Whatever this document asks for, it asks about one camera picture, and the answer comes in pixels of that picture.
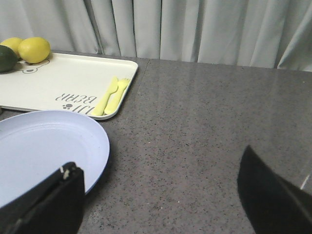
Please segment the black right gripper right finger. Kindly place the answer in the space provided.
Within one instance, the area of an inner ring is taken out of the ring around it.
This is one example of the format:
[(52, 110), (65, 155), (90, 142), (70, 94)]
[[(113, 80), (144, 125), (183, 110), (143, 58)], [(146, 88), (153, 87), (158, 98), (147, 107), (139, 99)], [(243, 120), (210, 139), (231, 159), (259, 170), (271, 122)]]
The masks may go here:
[(312, 232), (312, 196), (273, 172), (251, 146), (241, 158), (237, 190), (255, 233)]

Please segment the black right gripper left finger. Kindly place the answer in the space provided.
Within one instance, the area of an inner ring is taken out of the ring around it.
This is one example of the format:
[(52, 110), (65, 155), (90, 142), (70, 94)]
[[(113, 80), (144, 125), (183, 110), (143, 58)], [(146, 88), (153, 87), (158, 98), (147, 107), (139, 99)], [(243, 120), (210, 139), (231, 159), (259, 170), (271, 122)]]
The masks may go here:
[(76, 234), (83, 220), (84, 172), (74, 162), (0, 209), (2, 234)]

